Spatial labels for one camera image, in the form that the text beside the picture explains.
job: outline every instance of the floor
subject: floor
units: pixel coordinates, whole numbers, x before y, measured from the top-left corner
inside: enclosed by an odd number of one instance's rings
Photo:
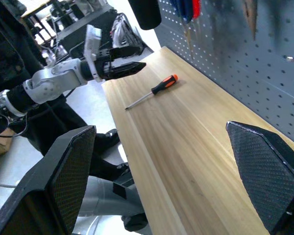
[[[150,54],[151,51],[146,48],[142,55],[118,59],[114,65],[118,66],[131,61],[140,61]],[[115,128],[101,83],[90,81],[86,86],[77,88],[68,97],[67,103],[88,124],[95,125],[98,133],[105,133]],[[115,165],[127,162],[121,144],[107,151],[104,157]],[[0,157],[0,183],[16,185],[41,158],[40,152],[32,147],[27,139],[16,137],[12,142],[10,151]],[[12,191],[12,188],[0,187],[0,208]],[[79,217],[74,232],[83,235],[134,234],[124,229],[120,216]]]

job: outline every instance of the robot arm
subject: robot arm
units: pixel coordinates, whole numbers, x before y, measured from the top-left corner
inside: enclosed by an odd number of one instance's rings
[[[101,82],[138,73],[146,63],[132,62],[113,67],[117,58],[140,51],[139,47],[99,50],[101,32],[88,25],[85,39],[86,60],[72,59],[37,71],[33,77],[11,90],[0,92],[0,133],[8,125],[40,104],[57,99],[63,92],[84,86],[90,80]]]

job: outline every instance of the wooden table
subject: wooden table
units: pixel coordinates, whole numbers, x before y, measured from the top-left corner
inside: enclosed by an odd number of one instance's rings
[[[137,75],[103,84],[154,235],[263,235],[225,129],[235,120],[278,133],[167,48]],[[176,73],[173,87],[124,108]]]

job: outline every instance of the gray pegboard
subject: gray pegboard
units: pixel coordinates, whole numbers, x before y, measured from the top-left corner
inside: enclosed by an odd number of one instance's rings
[[[294,57],[294,0],[258,0],[255,41],[241,0],[202,0],[199,24],[188,25],[194,60],[170,1],[158,1],[162,23],[155,31],[160,45],[294,141],[294,63],[285,60]]]

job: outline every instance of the orange and black handle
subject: orange and black handle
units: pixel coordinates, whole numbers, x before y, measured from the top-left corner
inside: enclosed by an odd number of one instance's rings
[[[153,94],[157,94],[159,91],[165,90],[166,88],[172,86],[174,83],[177,82],[177,80],[178,76],[176,74],[173,74],[160,82],[156,87],[151,88],[151,92]]]

